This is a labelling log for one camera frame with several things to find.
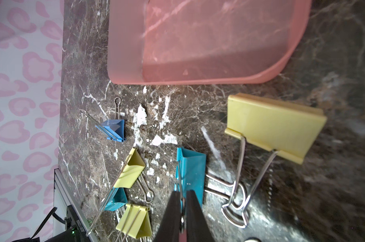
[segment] marble countertop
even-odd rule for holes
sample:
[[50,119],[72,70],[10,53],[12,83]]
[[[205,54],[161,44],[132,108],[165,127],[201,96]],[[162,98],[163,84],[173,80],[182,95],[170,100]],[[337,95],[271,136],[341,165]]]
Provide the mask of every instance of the marble countertop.
[[[225,220],[224,200],[204,194],[214,239],[365,241],[365,1],[314,1],[286,68],[259,85],[112,84],[106,69],[108,22],[109,1],[65,0],[59,168],[87,218],[95,217],[133,145],[156,192],[150,204],[153,235],[174,186],[177,147],[207,154],[208,172],[231,182],[240,143],[224,134],[227,97],[242,92],[322,108],[328,121],[303,165],[275,159],[249,207],[246,229]],[[106,140],[79,111],[101,122],[113,119],[117,96],[126,122],[124,143]],[[146,125],[138,127],[133,119],[142,108]],[[162,142],[152,144],[155,138]],[[247,144],[242,170],[247,188],[268,156]],[[129,201],[145,205],[137,184],[126,192]],[[95,230],[100,241],[115,241],[116,225],[115,212],[103,212]]]

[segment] metal clip handle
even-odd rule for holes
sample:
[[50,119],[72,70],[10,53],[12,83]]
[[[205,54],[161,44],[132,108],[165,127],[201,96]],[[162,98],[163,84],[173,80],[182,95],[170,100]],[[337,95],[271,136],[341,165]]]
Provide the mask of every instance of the metal clip handle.
[[235,199],[237,186],[239,185],[239,180],[240,180],[240,173],[242,172],[242,165],[243,165],[243,158],[244,158],[244,150],[245,149],[246,149],[246,139],[242,136],[241,137],[241,142],[240,142],[239,162],[237,163],[236,179],[233,182],[230,199],[228,200],[227,204],[224,204],[222,206],[222,208],[226,208],[226,207],[230,206],[233,203],[233,200]]
[[[233,183],[230,183],[230,182],[226,182],[218,177],[215,177],[213,175],[210,175],[210,174],[205,174],[206,177],[208,177],[209,179],[211,180],[214,180],[226,187],[233,187]],[[244,204],[244,201],[246,200],[246,189],[244,188],[244,186],[239,183],[238,184],[240,189],[242,190],[242,194],[243,194],[243,202],[241,205],[237,205],[235,202],[232,202],[231,203],[231,206],[235,209],[235,210],[241,210],[243,208],[243,204]],[[219,192],[219,191],[216,191],[214,189],[211,189],[211,188],[208,188],[208,187],[204,187],[204,191],[207,192],[207,193],[210,193],[210,194],[213,194],[215,196],[218,196],[218,197],[221,197],[221,198],[224,198],[225,200],[230,200],[230,196],[228,196],[227,194],[224,194],[222,192]]]
[[103,203],[102,203],[102,205],[100,206],[99,211],[98,211],[98,214],[97,214],[97,216],[95,217],[95,219],[94,219],[93,223],[91,224],[90,228],[88,229],[88,232],[87,232],[86,236],[89,236],[89,235],[90,235],[90,233],[92,232],[92,230],[95,228],[95,225],[96,225],[96,223],[97,223],[97,221],[98,221],[99,217],[101,216],[101,214],[102,214],[103,210],[105,209],[105,207],[106,207],[106,205],[107,205],[108,201],[110,201],[111,196],[112,196],[112,192],[111,192],[111,191],[114,189],[114,185],[115,185],[115,183],[118,181],[119,177],[121,176],[121,174],[122,174],[122,172],[123,172],[123,169],[124,169],[124,168],[126,167],[126,165],[128,164],[128,162],[129,162],[129,157],[130,157],[130,156],[127,156],[127,157],[126,157],[125,163],[124,163],[124,164],[123,164],[123,166],[121,167],[121,169],[120,169],[120,171],[119,171],[119,173],[118,173],[117,178],[115,179],[115,181],[112,183],[112,185],[110,186],[110,188],[109,188],[109,189],[108,189],[108,191],[106,192],[106,194],[105,194],[105,196],[104,196],[104,198],[103,198],[103,200],[102,200],[102,201],[103,201]]
[[84,114],[95,126],[97,126],[107,137],[114,139],[114,134],[103,127],[97,120],[95,120],[86,110],[81,109],[80,112]]
[[120,112],[119,112],[119,104],[121,104],[121,98],[120,97],[116,97],[114,98],[114,103],[115,103],[115,117],[114,119],[120,119],[119,118],[119,115],[120,115]]
[[250,193],[248,194],[246,200],[243,202],[243,208],[242,208],[242,218],[243,221],[240,221],[240,219],[236,219],[229,213],[228,206],[223,205],[221,208],[221,211],[224,215],[224,217],[230,222],[231,224],[239,227],[239,228],[245,228],[248,226],[249,223],[249,216],[247,212],[247,207],[251,201],[252,196],[254,195],[254,192],[256,191],[257,187],[259,186],[260,182],[262,181],[263,175],[266,173],[268,167],[274,160],[274,158],[277,156],[278,151],[273,151],[270,157],[267,159],[266,163],[264,164],[262,170],[259,172],[259,175],[257,179],[255,180],[253,187],[251,188]]
[[151,190],[151,189],[149,188],[148,183],[146,182],[146,180],[145,180],[145,178],[143,177],[142,173],[141,173],[140,177],[141,177],[141,178],[142,178],[142,180],[144,181],[145,186],[146,186],[146,189],[147,189],[147,190],[149,191],[149,193],[151,194],[150,201],[148,201],[147,193],[146,193],[146,191],[145,191],[145,189],[144,189],[144,187],[143,187],[143,185],[142,185],[142,183],[141,183],[141,181],[140,181],[140,178],[138,177],[138,178],[137,178],[137,182],[138,182],[138,184],[140,185],[141,190],[143,191],[143,194],[144,194],[144,196],[145,196],[145,202],[146,202],[147,204],[149,204],[149,203],[153,202],[153,200],[154,200],[154,191],[153,191],[153,190]]

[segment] blue binder clip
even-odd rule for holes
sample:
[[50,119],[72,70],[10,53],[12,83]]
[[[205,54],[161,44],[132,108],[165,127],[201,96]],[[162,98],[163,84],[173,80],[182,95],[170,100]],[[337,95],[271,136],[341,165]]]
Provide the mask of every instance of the blue binder clip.
[[115,98],[115,119],[108,119],[103,123],[99,123],[97,120],[95,120],[87,111],[80,110],[91,122],[94,123],[95,127],[97,127],[100,131],[102,131],[109,140],[114,140],[118,142],[123,142],[126,140],[124,138],[124,126],[125,126],[125,120],[119,119],[119,104],[121,103],[121,98]]
[[111,199],[108,201],[105,210],[106,211],[115,211],[123,205],[127,204],[128,199],[125,194],[125,190],[123,187],[114,188],[112,191]]
[[126,138],[123,137],[124,124],[125,120],[123,119],[108,119],[100,124],[104,129],[98,125],[95,125],[95,127],[105,133],[105,135],[107,135],[107,139],[123,142],[126,140]]
[[178,167],[180,167],[183,196],[186,198],[186,192],[189,190],[195,191],[201,207],[203,205],[206,154],[185,148],[177,148],[177,162],[179,164],[176,168],[175,177],[179,179]]

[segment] yellow binder clip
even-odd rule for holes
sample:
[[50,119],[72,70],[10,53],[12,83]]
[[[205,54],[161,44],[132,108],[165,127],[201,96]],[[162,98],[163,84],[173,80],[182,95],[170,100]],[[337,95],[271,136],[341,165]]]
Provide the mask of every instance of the yellow binder clip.
[[149,219],[149,208],[134,204],[126,204],[125,213],[122,215],[116,230],[119,230],[118,238],[124,234],[122,242],[129,235],[134,239],[151,236],[151,226]]
[[[136,148],[132,148],[132,150],[129,152],[129,155],[126,157],[125,162],[121,168],[121,170],[118,173],[117,178],[113,182],[113,185],[109,188],[109,190],[106,192],[103,200],[102,205],[99,208],[98,214],[95,217],[93,223],[91,224],[90,228],[88,229],[87,236],[91,233],[91,231],[94,229],[96,222],[98,221],[99,217],[101,216],[104,208],[106,207],[108,201],[111,199],[112,196],[112,190],[119,187],[124,188],[131,188],[134,182],[138,182],[140,185],[140,188],[142,192],[144,193],[145,202],[147,204],[151,203],[154,199],[154,191],[152,191],[147,182],[145,181],[145,178],[142,175],[142,171],[145,169],[145,163],[143,162],[140,154],[138,153]],[[140,177],[144,181],[143,184],[146,187],[146,190],[150,193],[150,200],[148,200],[147,192],[145,191],[144,186],[139,181]]]
[[[242,93],[228,97],[225,133],[241,140],[236,179],[228,203],[221,208],[230,223],[239,228],[247,227],[248,204],[273,159],[278,155],[302,164],[325,123],[326,117],[321,109]],[[272,154],[243,202],[241,221],[231,216],[228,210],[239,184],[246,139],[250,144],[272,151]]]

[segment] pink plastic bin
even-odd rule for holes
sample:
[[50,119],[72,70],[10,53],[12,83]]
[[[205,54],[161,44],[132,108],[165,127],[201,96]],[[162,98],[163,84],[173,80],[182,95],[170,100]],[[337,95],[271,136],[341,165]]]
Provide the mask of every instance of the pink plastic bin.
[[262,83],[301,40],[311,0],[112,0],[116,84]]

